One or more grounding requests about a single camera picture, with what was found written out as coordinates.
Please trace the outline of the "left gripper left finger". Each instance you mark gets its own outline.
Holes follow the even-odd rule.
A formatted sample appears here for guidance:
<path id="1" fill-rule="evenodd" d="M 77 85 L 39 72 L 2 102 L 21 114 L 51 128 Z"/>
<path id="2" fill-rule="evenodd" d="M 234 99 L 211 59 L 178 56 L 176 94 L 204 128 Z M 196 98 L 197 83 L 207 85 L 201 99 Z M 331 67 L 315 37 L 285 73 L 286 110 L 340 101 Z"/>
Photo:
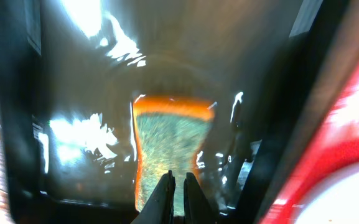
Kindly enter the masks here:
<path id="1" fill-rule="evenodd" d="M 174 194 L 175 177 L 169 170 L 160 178 L 144 208 L 131 224 L 173 224 Z"/>

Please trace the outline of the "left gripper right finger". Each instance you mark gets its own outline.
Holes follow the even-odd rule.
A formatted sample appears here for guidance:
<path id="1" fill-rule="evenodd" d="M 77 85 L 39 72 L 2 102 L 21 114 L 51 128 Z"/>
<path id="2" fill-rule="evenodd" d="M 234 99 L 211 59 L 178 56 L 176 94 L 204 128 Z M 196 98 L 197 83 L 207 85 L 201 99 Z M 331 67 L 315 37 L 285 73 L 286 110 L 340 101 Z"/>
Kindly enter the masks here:
<path id="1" fill-rule="evenodd" d="M 193 173 L 184 180 L 184 223 L 216 224 L 212 208 Z"/>

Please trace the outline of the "green orange sponge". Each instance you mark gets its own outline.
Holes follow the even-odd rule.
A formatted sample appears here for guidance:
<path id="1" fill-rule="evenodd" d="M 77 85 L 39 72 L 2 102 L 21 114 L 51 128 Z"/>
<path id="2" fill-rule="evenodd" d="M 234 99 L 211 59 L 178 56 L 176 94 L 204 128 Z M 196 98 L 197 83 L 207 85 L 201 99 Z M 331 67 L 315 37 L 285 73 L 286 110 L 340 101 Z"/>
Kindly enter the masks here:
<path id="1" fill-rule="evenodd" d="M 205 167 L 202 146 L 215 117 L 213 103 L 200 98 L 141 95 L 133 103 L 138 153 L 135 208 L 141 211 L 160 178 L 175 177 L 174 215 L 184 215 L 184 180 Z"/>

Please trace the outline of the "light blue plate bottom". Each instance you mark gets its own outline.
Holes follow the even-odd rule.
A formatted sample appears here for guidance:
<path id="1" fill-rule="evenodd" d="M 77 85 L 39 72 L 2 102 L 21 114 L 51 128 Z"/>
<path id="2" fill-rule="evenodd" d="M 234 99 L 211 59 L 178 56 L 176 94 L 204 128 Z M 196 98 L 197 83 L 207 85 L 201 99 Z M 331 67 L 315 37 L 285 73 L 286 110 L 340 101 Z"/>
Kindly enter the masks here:
<path id="1" fill-rule="evenodd" d="M 294 223 L 359 224 L 359 162 L 324 178 L 297 206 Z"/>

